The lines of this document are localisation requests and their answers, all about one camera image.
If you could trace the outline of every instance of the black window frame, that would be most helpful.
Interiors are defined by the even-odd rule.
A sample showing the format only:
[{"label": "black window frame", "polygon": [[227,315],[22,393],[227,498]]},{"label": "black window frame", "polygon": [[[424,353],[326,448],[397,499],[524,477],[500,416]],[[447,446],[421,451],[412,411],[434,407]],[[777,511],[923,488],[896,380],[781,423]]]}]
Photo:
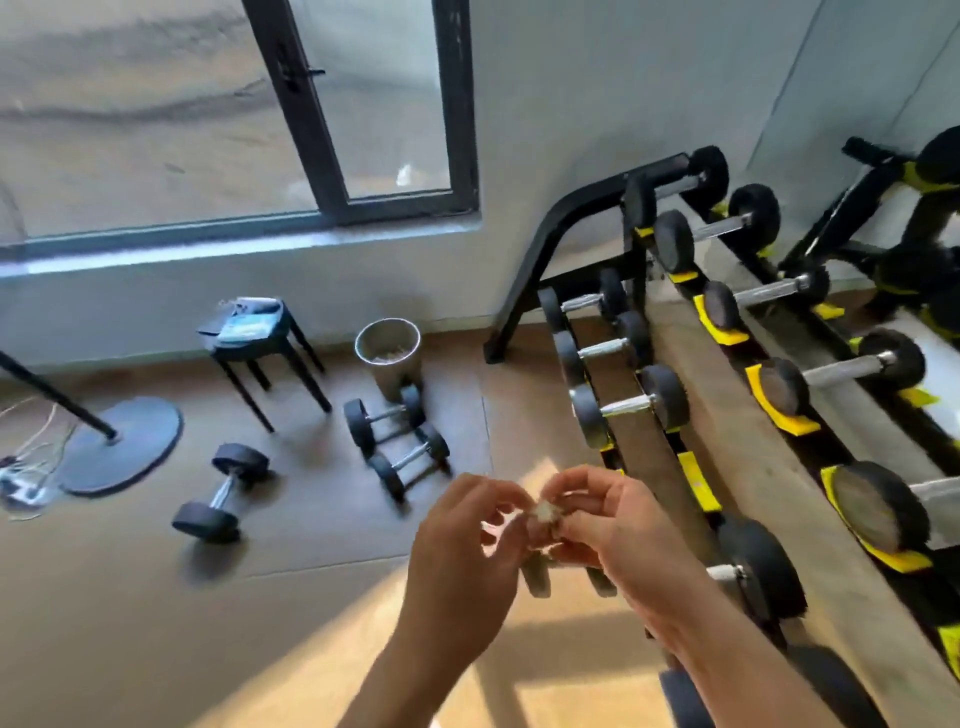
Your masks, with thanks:
[{"label": "black window frame", "polygon": [[28,237],[0,245],[0,264],[57,255],[250,240],[468,214],[480,209],[468,0],[433,0],[450,188],[355,199],[347,194],[290,3],[242,2],[318,209]]}]

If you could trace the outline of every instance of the black round base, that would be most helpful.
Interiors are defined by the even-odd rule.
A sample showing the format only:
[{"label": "black round base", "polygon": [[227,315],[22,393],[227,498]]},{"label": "black round base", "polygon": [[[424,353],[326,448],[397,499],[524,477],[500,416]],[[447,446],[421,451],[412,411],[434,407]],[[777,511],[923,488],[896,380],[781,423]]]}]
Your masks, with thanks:
[{"label": "black round base", "polygon": [[114,404],[100,418],[120,436],[107,440],[80,425],[63,450],[52,482],[75,496],[105,496],[144,478],[170,454],[183,430],[174,404],[158,397],[136,397]]}]

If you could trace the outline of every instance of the left hand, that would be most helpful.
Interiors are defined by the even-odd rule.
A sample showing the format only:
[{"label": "left hand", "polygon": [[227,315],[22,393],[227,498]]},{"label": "left hand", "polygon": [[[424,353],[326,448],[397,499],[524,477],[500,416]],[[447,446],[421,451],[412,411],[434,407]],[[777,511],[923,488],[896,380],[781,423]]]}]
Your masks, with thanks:
[{"label": "left hand", "polygon": [[[417,531],[394,646],[459,678],[503,626],[528,554],[522,514],[499,538],[483,526],[501,525],[504,514],[533,505],[506,480],[465,473],[450,484]],[[484,553],[483,546],[494,544],[491,555]]]}]

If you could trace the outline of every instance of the stool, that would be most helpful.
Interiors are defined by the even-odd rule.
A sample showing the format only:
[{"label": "stool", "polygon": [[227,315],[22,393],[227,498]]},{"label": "stool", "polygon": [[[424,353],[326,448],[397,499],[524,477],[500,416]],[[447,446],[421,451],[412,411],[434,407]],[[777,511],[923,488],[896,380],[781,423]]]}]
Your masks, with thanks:
[{"label": "stool", "polygon": [[267,379],[256,360],[274,353],[281,354],[321,409],[324,412],[332,409],[320,385],[310,375],[297,350],[288,340],[289,335],[291,333],[294,335],[294,339],[321,374],[325,371],[324,365],[306,340],[290,309],[280,299],[235,299],[229,302],[219,316],[197,331],[204,337],[204,344],[210,356],[220,365],[227,379],[268,432],[275,432],[274,426],[253,401],[253,397],[240,381],[240,377],[230,368],[231,362],[246,363],[253,378],[266,392],[270,390],[270,380]]}]

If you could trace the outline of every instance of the black metal pole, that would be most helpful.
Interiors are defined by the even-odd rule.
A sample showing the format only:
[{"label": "black metal pole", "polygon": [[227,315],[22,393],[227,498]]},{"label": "black metal pole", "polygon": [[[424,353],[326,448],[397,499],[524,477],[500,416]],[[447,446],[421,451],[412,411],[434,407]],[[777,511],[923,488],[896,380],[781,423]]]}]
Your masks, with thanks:
[{"label": "black metal pole", "polygon": [[84,409],[76,404],[63,392],[58,389],[54,389],[53,385],[47,382],[45,379],[41,379],[16,359],[3,352],[0,352],[0,368],[5,369],[10,373],[11,376],[19,379],[27,386],[33,387],[48,400],[56,402],[67,412],[75,415],[80,420],[100,432],[108,440],[112,440],[117,436],[118,433],[115,429],[113,429],[113,427],[91,413],[88,409]]}]

